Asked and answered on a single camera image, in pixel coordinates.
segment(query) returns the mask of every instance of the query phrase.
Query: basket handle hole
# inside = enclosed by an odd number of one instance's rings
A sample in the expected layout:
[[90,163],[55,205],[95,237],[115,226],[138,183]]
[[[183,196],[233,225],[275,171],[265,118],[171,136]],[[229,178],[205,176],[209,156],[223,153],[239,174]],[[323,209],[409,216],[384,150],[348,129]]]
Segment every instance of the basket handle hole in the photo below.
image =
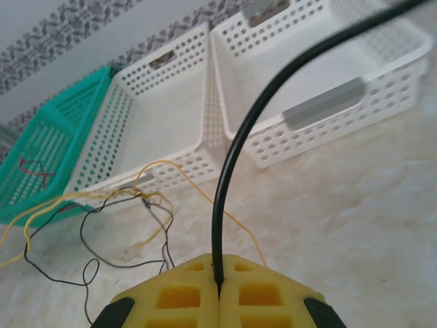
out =
[[290,0],[257,0],[243,8],[243,15],[250,27],[258,26],[283,12],[290,6]]
[[173,50],[170,50],[166,52],[164,55],[161,55],[160,57],[152,60],[149,63],[149,66],[153,70],[158,70],[159,68],[166,66],[167,64],[170,64],[171,62],[176,60],[176,58],[178,58],[176,53]]

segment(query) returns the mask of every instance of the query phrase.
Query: floor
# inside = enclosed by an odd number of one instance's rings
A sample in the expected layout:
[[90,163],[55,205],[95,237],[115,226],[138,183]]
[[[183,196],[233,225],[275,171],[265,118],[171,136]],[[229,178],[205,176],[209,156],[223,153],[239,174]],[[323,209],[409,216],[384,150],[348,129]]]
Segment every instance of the floor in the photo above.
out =
[[[324,294],[348,327],[437,327],[436,51],[430,70],[416,108],[262,171],[242,156],[234,174],[227,209],[258,237],[269,267]],[[202,188],[213,195],[215,183]],[[211,205],[192,189],[170,199],[175,263],[210,252]],[[53,277],[81,282],[91,254],[79,225],[76,217],[46,227],[29,257]],[[134,246],[155,229],[134,206],[90,217],[85,237],[106,259],[134,264],[160,258],[162,234]],[[23,246],[14,228],[0,259]],[[224,247],[259,262],[250,238],[228,219]],[[90,287],[91,319],[159,266],[102,265]],[[24,261],[2,270],[0,294],[2,327],[88,327],[85,289],[50,282]]]

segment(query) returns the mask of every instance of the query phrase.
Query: gray basket label slot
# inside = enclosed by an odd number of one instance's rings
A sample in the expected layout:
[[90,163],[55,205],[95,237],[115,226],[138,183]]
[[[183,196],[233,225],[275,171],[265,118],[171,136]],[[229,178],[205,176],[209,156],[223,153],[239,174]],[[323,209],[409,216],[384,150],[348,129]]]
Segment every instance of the gray basket label slot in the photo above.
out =
[[361,78],[357,78],[287,109],[282,114],[288,127],[296,131],[358,104],[364,94],[365,84]]
[[[149,182],[153,179],[155,179],[155,176],[151,173],[147,173],[145,176],[140,177],[140,179],[138,180],[138,185],[141,185],[144,182]],[[124,184],[121,184],[120,186],[117,186],[117,188],[133,187],[133,183],[134,181],[129,181]]]
[[258,26],[290,6],[289,0],[256,0],[243,7],[243,16],[250,27]]

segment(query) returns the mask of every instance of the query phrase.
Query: decorative wall border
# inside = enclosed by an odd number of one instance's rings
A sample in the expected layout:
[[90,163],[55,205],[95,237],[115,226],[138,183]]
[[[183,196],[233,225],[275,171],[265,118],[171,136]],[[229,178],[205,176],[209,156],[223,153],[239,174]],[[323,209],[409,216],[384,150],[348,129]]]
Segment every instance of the decorative wall border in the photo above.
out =
[[0,53],[0,96],[142,0],[68,0]]
[[[31,37],[31,32],[29,32],[25,34],[25,36],[28,37],[26,39],[27,41],[17,41],[17,44],[27,42],[26,44],[29,44],[29,46],[35,44],[38,45],[42,42],[43,38],[38,33],[42,31],[44,39],[48,38],[48,42],[50,44],[53,44],[55,48],[51,48],[51,50],[49,50],[48,52],[46,51],[46,55],[38,52],[38,47],[27,48],[30,49],[29,52],[35,53],[39,57],[34,59],[34,65],[31,63],[29,65],[29,68],[27,68],[25,72],[23,70],[15,68],[16,72],[11,72],[10,75],[8,75],[9,77],[13,77],[14,80],[14,82],[12,82],[10,86],[11,89],[12,87],[18,85],[18,83],[20,83],[21,81],[24,81],[24,79],[26,79],[27,77],[31,76],[33,73],[39,71],[45,65],[55,61],[56,58],[62,55],[65,51],[72,49],[72,47],[75,44],[78,44],[83,38],[90,37],[93,30],[95,31],[102,26],[110,23],[112,18],[118,17],[119,15],[121,15],[122,11],[127,11],[131,9],[135,3],[141,1],[142,0],[93,0],[86,2],[85,0],[69,0],[68,5],[65,4],[60,6],[58,8],[59,14],[52,13],[50,17],[52,17],[54,21],[57,21],[57,19],[61,19],[63,25],[59,23],[53,23],[51,25],[48,23],[48,20],[43,20],[42,22],[40,22],[40,25],[44,26],[45,28],[35,27],[34,29],[36,30],[34,32],[34,38]],[[102,66],[111,64],[112,66],[119,69],[125,68],[128,65],[131,65],[132,63],[141,59],[142,57],[146,56],[148,53],[155,51],[169,41],[177,38],[178,36],[181,36],[183,33],[189,31],[193,27],[198,26],[199,24],[202,24],[203,22],[209,22],[210,28],[215,27],[219,23],[223,22],[225,19],[228,19],[229,17],[240,11],[242,6],[246,5],[248,2],[250,2],[250,0],[210,1],[208,6],[200,7],[191,14],[186,15],[181,21],[170,24],[168,28],[161,30],[157,35],[154,34],[145,39],[144,42],[141,42],[136,46],[132,46],[131,48],[127,49],[126,51],[124,51],[124,53],[120,54],[117,58],[112,59],[109,63],[102,63]],[[92,11],[90,9],[91,5],[93,5],[94,9],[93,14],[84,13],[84,11]],[[77,13],[76,16],[73,15],[75,17],[74,19],[71,18],[73,12]],[[60,30],[62,30],[64,34],[56,34],[55,32],[53,32]],[[23,53],[26,53],[25,49],[21,49],[20,47],[15,46],[13,48],[13,51],[9,53],[9,57],[7,56],[7,54],[4,55],[4,52],[0,54],[0,95],[2,95],[1,90],[5,91],[5,89],[2,89],[2,87],[4,86],[4,81],[6,79],[5,77],[1,76],[1,72],[5,71],[4,68],[8,66],[5,65],[6,61],[3,60],[3,58],[9,58],[9,62],[11,59],[13,59],[17,63],[19,63],[19,67],[24,67],[27,65],[28,57],[24,56]],[[13,128],[15,131],[21,133],[30,122],[36,111],[43,105],[43,103],[50,100],[56,95],[57,94],[51,96],[44,102],[33,106],[25,113],[9,121],[8,126],[10,128]],[[0,163],[9,151],[9,148],[0,145]]]

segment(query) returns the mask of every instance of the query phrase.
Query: black wire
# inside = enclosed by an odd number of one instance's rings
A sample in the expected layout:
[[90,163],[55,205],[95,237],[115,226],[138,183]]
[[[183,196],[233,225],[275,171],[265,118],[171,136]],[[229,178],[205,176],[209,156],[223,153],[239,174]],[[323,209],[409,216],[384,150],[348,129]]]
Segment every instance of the black wire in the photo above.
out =
[[[106,200],[103,202],[102,207],[105,207],[105,204],[106,204],[107,200],[108,200],[108,199],[106,199]],[[84,227],[84,225],[85,225],[85,221],[87,220],[87,218],[89,217],[89,215],[90,215],[91,213],[92,213],[92,211],[88,212],[88,213],[83,217],[82,224],[81,224],[81,228],[80,228],[80,230],[79,230],[79,234],[80,234],[80,237],[81,237],[81,241],[82,241],[82,243],[83,243],[84,246],[88,249],[88,251],[89,251],[91,254],[93,254],[95,257],[97,257],[100,261],[102,261],[103,263],[109,265],[110,267],[117,268],[117,269],[133,269],[133,268],[142,267],[142,266],[145,265],[145,264],[150,264],[150,263],[161,263],[162,261],[165,262],[165,259],[162,259],[162,260],[150,260],[150,261],[145,261],[145,262],[142,262],[142,263],[139,263],[139,264],[133,264],[133,265],[119,265],[119,264],[113,264],[113,263],[109,262],[108,260],[105,260],[102,256],[98,255],[98,254],[96,253],[96,251],[94,251],[94,250],[93,250],[93,249],[88,245],[87,241],[83,238],[83,227]]]
[[[169,209],[167,209],[167,208],[165,208],[165,207],[163,207],[161,205],[153,204],[153,203],[151,203],[151,202],[149,202],[149,201],[147,201],[145,199],[141,199],[141,200],[143,201],[145,207],[147,207],[147,209],[149,210],[149,213],[151,214],[151,216],[153,216],[153,218],[156,220],[156,222],[158,222],[159,226],[164,231],[164,234],[165,234],[165,243],[164,243],[163,248],[162,248],[163,258],[165,258],[164,249],[166,249],[167,250],[167,256],[169,257],[171,266],[174,268],[175,264],[173,263],[173,259],[171,258],[170,251],[169,251],[169,229],[170,229],[170,227],[171,227],[171,225],[173,224],[173,221],[174,221],[173,213]],[[151,209],[152,206],[160,208],[161,210],[167,212],[167,214],[170,216],[170,222],[169,222],[169,225],[167,226],[167,228],[164,226],[164,224],[161,222],[161,220],[156,216],[156,214],[152,211],[152,209]],[[165,264],[167,266],[167,270],[169,270],[169,264],[167,262]]]
[[[99,268],[100,268],[100,261],[102,261],[102,262],[104,262],[104,263],[106,263],[107,265],[109,265],[109,266],[111,266],[111,267],[115,267],[115,268],[119,268],[119,269],[131,269],[131,268],[135,268],[135,267],[140,267],[140,266],[142,266],[142,265],[144,265],[144,264],[149,264],[149,263],[155,263],[155,262],[161,262],[162,263],[162,266],[161,266],[161,268],[160,268],[160,271],[159,271],[159,273],[161,273],[162,272],[162,270],[163,270],[163,267],[164,267],[164,264],[167,264],[167,268],[168,268],[168,263],[167,263],[167,261],[165,260],[165,257],[164,257],[164,254],[163,254],[163,259],[162,260],[153,260],[153,261],[147,261],[147,262],[143,262],[143,263],[140,263],[140,264],[136,264],[136,265],[133,265],[133,266],[120,266],[120,265],[117,265],[117,264],[112,264],[112,263],[110,263],[109,261],[106,261],[105,259],[103,259],[103,258],[101,258],[98,254],[96,254],[96,252],[94,252],[92,249],[90,249],[89,248],[89,246],[88,246],[88,244],[85,242],[85,240],[83,239],[83,225],[84,225],[84,223],[85,223],[85,220],[86,220],[86,218],[90,215],[90,214],[94,214],[94,213],[99,213],[99,212],[101,212],[105,207],[107,207],[107,206],[112,206],[112,205],[115,205],[115,204],[119,204],[119,203],[122,203],[122,202],[127,202],[127,201],[129,201],[129,200],[133,200],[133,199],[135,199],[135,198],[138,198],[140,195],[136,195],[136,196],[133,196],[133,197],[130,197],[130,198],[126,198],[125,200],[118,200],[118,201],[115,201],[115,202],[111,202],[111,203],[109,203],[109,204],[107,204],[107,202],[108,202],[108,200],[109,200],[109,198],[107,198],[104,202],[103,202],[103,205],[100,207],[100,208],[95,208],[95,209],[93,209],[93,210],[88,210],[86,207],[84,207],[84,206],[81,206],[81,205],[78,205],[78,204],[75,204],[75,203],[69,203],[69,204],[66,204],[65,206],[62,206],[60,209],[58,209],[56,212],[54,212],[53,213],[53,215],[44,223],[44,224],[42,224],[37,230],[35,230],[32,234],[31,234],[31,236],[30,236],[30,238],[33,238],[43,227],[45,227],[45,226],[47,226],[54,218],[55,218],[55,216],[59,213],[59,212],[61,212],[61,211],[63,211],[63,210],[65,210],[66,208],[69,208],[71,205],[77,205],[77,206],[79,206],[79,207],[81,207],[84,211],[87,211],[88,213],[84,216],[84,218],[83,218],[83,220],[82,220],[82,224],[81,224],[81,230],[80,230],[80,235],[81,235],[81,240],[82,240],[82,242],[83,242],[83,244],[84,244],[84,246],[86,246],[86,248],[93,254],[93,255],[95,255],[95,257],[96,258],[92,258],[90,261],[88,261],[87,262],[87,264],[85,265],[85,267],[83,268],[83,271],[82,271],[82,280],[83,280],[83,283],[77,283],[77,282],[69,282],[69,281],[66,281],[66,280],[62,280],[62,279],[55,279],[55,278],[52,278],[51,276],[49,276],[47,273],[45,273],[35,262],[33,262],[32,260],[30,260],[29,259],[29,257],[27,256],[27,243],[26,243],[26,245],[25,245],[25,250],[24,250],[24,257],[25,257],[25,260],[29,263],[29,264],[31,264],[35,269],[37,269],[41,274],[43,274],[43,276],[45,276],[47,279],[49,279],[49,280],[51,280],[52,282],[59,282],[59,283],[62,283],[62,284],[68,284],[68,285],[73,285],[73,286],[80,286],[80,287],[85,287],[85,291],[86,291],[86,294],[85,294],[85,302],[84,302],[84,310],[85,310],[85,316],[86,316],[86,318],[87,318],[87,320],[88,320],[88,322],[90,323],[90,325],[92,325],[92,321],[91,321],[91,319],[90,319],[90,317],[89,317],[89,314],[88,314],[88,309],[87,309],[87,303],[88,303],[88,299],[89,299],[89,285],[94,281],[94,279],[96,278],[96,276],[97,276],[97,273],[98,273],[98,270],[99,270]],[[167,208],[165,208],[165,207],[163,207],[163,206],[159,206],[159,205],[155,205],[155,204],[152,204],[153,206],[157,206],[157,207],[159,207],[159,208],[161,208],[161,209],[163,209],[163,210],[165,210],[166,212],[168,212],[169,214],[170,214],[170,218],[171,218],[171,221],[170,221],[170,224],[168,225],[168,227],[166,228],[166,229],[164,229],[164,231],[165,231],[165,244],[164,244],[164,246],[163,246],[163,252],[164,252],[164,248],[166,247],[167,248],[167,255],[168,255],[168,257],[169,257],[169,259],[170,259],[170,262],[171,262],[171,265],[174,267],[174,263],[173,263],[173,260],[171,259],[171,255],[170,255],[170,252],[169,252],[169,246],[168,246],[168,244],[169,244],[169,240],[168,240],[168,231],[169,231],[169,228],[170,228],[170,226],[171,226],[171,224],[173,223],[173,220],[174,220],[174,217],[173,217],[173,213],[170,211],[170,210],[168,210]],[[151,215],[153,216],[153,218],[155,219],[155,220],[157,220],[159,223],[161,223],[160,222],[160,220],[159,220],[159,218],[150,210],[150,207],[149,206],[146,206],[147,207],[147,209],[150,211],[150,213],[151,213]],[[87,281],[86,280],[86,277],[85,277],[85,274],[86,274],[86,271],[87,271],[87,269],[88,269],[88,267],[89,267],[89,265],[91,264],[91,263],[93,263],[93,262],[95,262],[96,263],[96,270],[94,271],[94,274],[92,275],[92,277],[91,277],[91,279],[89,280],[89,281]]]
[[212,266],[214,269],[214,280],[218,288],[218,296],[220,296],[221,286],[225,280],[223,272],[223,211],[225,210],[225,200],[229,183],[234,171],[235,164],[241,149],[255,125],[261,112],[264,110],[270,99],[276,94],[279,88],[303,66],[323,55],[325,52],[339,46],[340,44],[355,38],[362,33],[369,31],[377,26],[380,26],[415,7],[424,4],[430,0],[404,0],[393,7],[378,12],[365,20],[353,24],[333,36],[317,43],[310,49],[304,51],[296,59],[292,60],[286,67],[279,72],[271,82],[266,86],[263,92],[258,96],[251,110],[248,112],[243,123],[232,141],[231,148],[227,153],[223,168],[218,180],[216,195],[214,199],[214,208],[212,210]]

